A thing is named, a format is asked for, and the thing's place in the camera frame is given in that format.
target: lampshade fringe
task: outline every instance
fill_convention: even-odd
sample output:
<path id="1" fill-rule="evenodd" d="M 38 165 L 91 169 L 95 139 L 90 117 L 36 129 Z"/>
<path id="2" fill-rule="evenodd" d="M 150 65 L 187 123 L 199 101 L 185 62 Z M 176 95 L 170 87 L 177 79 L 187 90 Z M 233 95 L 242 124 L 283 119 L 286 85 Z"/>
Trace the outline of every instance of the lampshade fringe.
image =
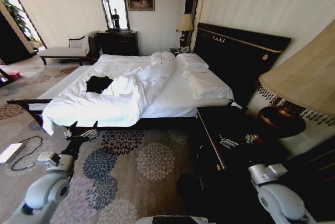
<path id="1" fill-rule="evenodd" d="M 255 83 L 257 92 L 265 98 L 265 100 L 269 100 L 269 106 L 275 107 L 289 107 L 291 112 L 296 110 L 296 114 L 300 115 L 304 120 L 309 120 L 315 122 L 317 125 L 325 124 L 328 126 L 335 126 L 335 117 L 327 116 L 322 113 L 318 113 L 317 111 L 313 111 L 307 108 L 303 108 L 301 106 L 297 106 L 279 96 L 269 91 L 264 85 L 261 84 L 259 80 Z"/>

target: white duvet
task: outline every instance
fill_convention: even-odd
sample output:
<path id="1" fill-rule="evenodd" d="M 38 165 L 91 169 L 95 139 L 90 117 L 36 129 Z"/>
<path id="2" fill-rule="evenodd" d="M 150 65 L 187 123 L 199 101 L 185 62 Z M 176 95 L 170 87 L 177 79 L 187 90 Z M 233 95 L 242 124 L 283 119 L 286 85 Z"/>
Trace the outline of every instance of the white duvet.
<path id="1" fill-rule="evenodd" d="M 173 73 L 175 57 L 156 53 L 152 65 L 141 57 L 102 55 L 90 69 L 55 97 L 42 113 L 43 128 L 52 135 L 53 123 L 91 127 L 129 127 L 134 125 L 160 93 Z M 86 92 L 91 76 L 108 76 L 114 81 L 102 94 Z"/>

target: dark wooden headboard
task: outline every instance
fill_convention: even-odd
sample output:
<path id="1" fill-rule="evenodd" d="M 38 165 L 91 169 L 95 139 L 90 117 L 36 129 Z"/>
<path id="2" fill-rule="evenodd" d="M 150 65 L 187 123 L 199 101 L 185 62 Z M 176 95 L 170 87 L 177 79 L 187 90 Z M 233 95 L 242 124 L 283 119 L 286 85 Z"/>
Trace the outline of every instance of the dark wooden headboard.
<path id="1" fill-rule="evenodd" d="M 267 72 L 291 38 L 198 24 L 194 53 L 230 86 L 235 101 L 246 106 L 258 77 Z"/>

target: floral pattern rug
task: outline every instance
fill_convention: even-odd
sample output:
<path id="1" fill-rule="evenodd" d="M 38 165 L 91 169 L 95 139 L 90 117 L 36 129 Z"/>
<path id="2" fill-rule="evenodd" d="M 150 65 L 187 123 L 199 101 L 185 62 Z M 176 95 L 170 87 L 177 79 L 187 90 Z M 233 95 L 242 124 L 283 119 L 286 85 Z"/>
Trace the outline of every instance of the floral pattern rug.
<path id="1" fill-rule="evenodd" d="M 36 158 L 43 151 L 65 149 L 63 127 L 47 135 L 21 107 L 8 99 L 33 99 L 62 80 L 79 64 L 37 57 L 11 65 L 22 77 L 0 88 L 0 149 L 32 136 L 11 164 L 0 166 L 0 220 L 8 219 L 24 199 L 27 188 L 45 174 Z M 145 216 L 185 214 L 176 190 L 182 174 L 193 173 L 188 133 L 169 130 L 107 130 L 81 146 L 70 192 L 56 209 L 51 223 L 135 223 Z M 23 155 L 36 151 L 13 164 Z"/>

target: chaise lounge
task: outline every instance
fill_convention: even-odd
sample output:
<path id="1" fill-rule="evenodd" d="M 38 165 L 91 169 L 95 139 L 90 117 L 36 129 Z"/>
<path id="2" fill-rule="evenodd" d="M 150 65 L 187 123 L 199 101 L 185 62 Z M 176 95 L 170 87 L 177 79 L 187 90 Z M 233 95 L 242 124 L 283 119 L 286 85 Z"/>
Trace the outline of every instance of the chaise lounge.
<path id="1" fill-rule="evenodd" d="M 80 65 L 83 65 L 83 61 L 92 61 L 99 57 L 96 33 L 97 31 L 94 31 L 81 38 L 71 38 L 69 47 L 53 47 L 39 51 L 37 55 L 40 56 L 44 65 L 47 65 L 46 58 L 76 59 L 79 60 Z"/>

